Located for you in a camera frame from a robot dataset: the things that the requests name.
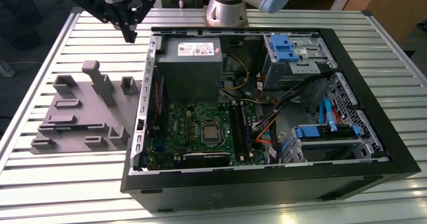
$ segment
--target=ram slot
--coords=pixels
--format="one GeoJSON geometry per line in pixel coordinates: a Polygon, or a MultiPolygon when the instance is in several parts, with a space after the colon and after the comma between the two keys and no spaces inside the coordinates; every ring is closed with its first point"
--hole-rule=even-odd
{"type": "Polygon", "coordinates": [[[229,121],[235,158],[244,161],[253,155],[251,153],[251,129],[244,106],[241,104],[233,103],[229,105],[229,121]]]}

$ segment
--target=power supply label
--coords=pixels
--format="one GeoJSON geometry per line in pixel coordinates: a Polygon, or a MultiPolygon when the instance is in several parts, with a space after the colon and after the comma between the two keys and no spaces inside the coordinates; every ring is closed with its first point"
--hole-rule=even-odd
{"type": "Polygon", "coordinates": [[[212,42],[181,42],[177,45],[179,56],[213,56],[212,42]]]}

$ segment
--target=yellow wire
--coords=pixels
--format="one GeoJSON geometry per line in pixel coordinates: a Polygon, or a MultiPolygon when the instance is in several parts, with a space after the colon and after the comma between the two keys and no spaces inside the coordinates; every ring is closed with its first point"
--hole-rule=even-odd
{"type": "Polygon", "coordinates": [[[237,90],[240,88],[243,88],[245,86],[245,84],[248,83],[249,81],[249,71],[248,71],[248,68],[247,66],[244,65],[243,61],[233,55],[233,54],[229,54],[227,53],[228,56],[232,56],[235,58],[235,60],[237,61],[237,63],[243,66],[244,68],[244,71],[245,71],[245,80],[243,82],[241,85],[236,86],[236,87],[228,87],[228,88],[221,88],[220,90],[223,91],[232,91],[232,90],[237,90]]]}

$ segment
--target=motherboard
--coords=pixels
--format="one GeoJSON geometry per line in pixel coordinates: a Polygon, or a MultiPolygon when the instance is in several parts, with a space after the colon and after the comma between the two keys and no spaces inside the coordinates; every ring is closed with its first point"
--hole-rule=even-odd
{"type": "Polygon", "coordinates": [[[205,165],[200,159],[211,159],[216,163],[227,161],[225,166],[264,164],[263,145],[252,145],[249,128],[237,130],[244,125],[236,123],[241,121],[236,115],[244,115],[248,127],[257,118],[253,104],[172,103],[168,107],[167,137],[156,137],[151,143],[151,169],[196,168],[180,166],[180,158],[185,158],[187,163],[188,159],[195,159],[193,163],[200,165],[205,165]]]}

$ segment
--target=red wire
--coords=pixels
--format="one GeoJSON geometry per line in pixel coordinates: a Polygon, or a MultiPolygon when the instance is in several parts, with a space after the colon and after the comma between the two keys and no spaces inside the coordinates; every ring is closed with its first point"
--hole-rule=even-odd
{"type": "Polygon", "coordinates": [[[155,110],[155,116],[153,116],[153,119],[152,119],[152,123],[151,123],[151,126],[149,126],[149,129],[152,129],[153,125],[155,125],[155,121],[157,119],[157,115],[159,115],[159,84],[157,84],[157,81],[155,80],[153,81],[155,83],[155,106],[156,106],[156,110],[155,110]]]}
{"type": "Polygon", "coordinates": [[[337,124],[343,124],[341,118],[340,118],[340,114],[339,114],[339,112],[336,111],[335,108],[332,109],[332,112],[335,114],[335,118],[336,118],[337,124]]]}

